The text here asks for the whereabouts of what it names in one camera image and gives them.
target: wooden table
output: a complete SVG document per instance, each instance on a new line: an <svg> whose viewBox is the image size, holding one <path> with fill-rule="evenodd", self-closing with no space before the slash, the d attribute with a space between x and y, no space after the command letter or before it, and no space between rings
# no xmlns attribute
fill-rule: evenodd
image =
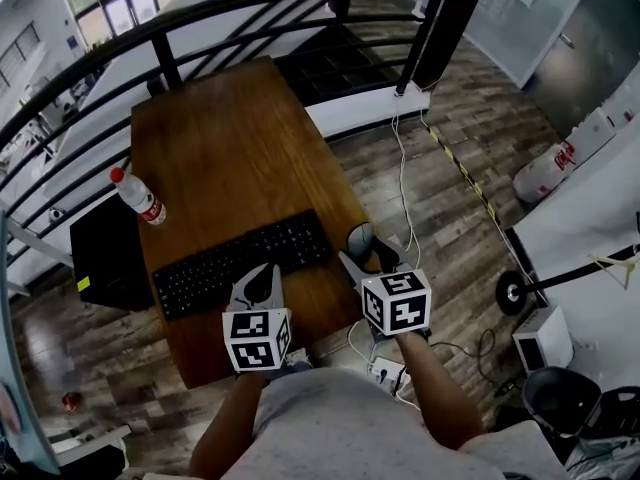
<svg viewBox="0 0 640 480"><path fill-rule="evenodd" d="M139 223L150 276L309 208L315 208L334 252L345 247L354 226L368 220L333 153L267 58L135 107L131 161L133 173L168 212L161 226ZM310 345L360 317L337 255L327 266L286 276L283 287L293 312L292 347ZM232 373L222 338L224 306L211 309L168 322L158 309L187 387Z"/></svg>

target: black wheel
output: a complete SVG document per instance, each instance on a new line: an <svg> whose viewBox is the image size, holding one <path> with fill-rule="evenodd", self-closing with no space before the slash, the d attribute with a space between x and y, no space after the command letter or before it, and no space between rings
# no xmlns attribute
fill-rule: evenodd
<svg viewBox="0 0 640 480"><path fill-rule="evenodd" d="M496 302L505 315L522 313L527 305L527 294L523 291L525 282L520 272L507 270L496 284Z"/></svg>

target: gray t-shirt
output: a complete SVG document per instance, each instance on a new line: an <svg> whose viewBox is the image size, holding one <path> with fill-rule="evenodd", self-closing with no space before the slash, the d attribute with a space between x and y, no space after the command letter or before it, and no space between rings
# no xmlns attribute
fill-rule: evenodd
<svg viewBox="0 0 640 480"><path fill-rule="evenodd" d="M437 444L410 411L415 409L346 370L289 375L264 390L255 441L224 478L568 478L533 421L452 451Z"/></svg>

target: black keyboard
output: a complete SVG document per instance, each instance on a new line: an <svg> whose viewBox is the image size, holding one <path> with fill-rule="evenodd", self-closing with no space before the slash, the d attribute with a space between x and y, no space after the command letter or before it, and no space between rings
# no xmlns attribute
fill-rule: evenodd
<svg viewBox="0 0 640 480"><path fill-rule="evenodd" d="M229 303L233 283L263 263L282 275L326 261L331 248L314 210L249 231L153 273L167 320Z"/></svg>

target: person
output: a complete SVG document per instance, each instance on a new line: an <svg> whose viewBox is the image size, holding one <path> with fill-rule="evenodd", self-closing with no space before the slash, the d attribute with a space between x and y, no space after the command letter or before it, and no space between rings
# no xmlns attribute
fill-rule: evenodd
<svg viewBox="0 0 640 480"><path fill-rule="evenodd" d="M189 475L254 478L566 479L533 421L487 434L480 412L427 341L396 336L426 430L366 378L320 368L263 390L260 372L240 375L191 456ZM147 474L145 480L166 478Z"/></svg>

